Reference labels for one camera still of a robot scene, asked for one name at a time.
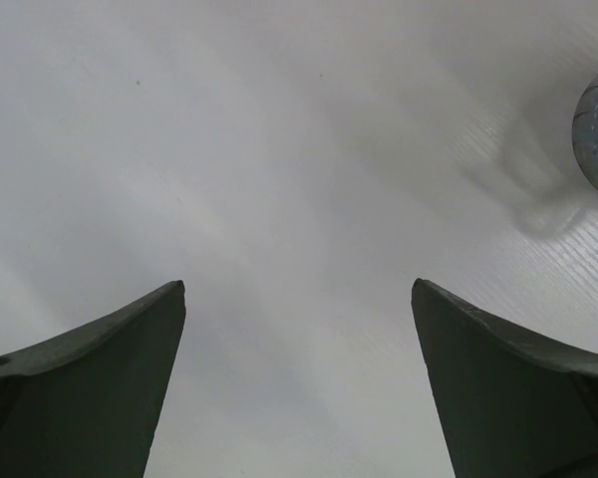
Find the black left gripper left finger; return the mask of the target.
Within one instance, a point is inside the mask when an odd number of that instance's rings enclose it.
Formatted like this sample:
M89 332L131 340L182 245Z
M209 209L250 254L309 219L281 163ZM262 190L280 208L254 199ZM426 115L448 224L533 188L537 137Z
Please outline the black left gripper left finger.
M142 477L185 321L169 282L0 356L0 477Z

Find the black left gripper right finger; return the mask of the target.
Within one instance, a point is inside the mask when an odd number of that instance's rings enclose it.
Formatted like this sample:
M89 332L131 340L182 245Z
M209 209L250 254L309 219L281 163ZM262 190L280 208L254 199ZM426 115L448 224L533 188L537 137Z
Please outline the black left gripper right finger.
M598 354L418 279L412 309L457 477L598 477Z

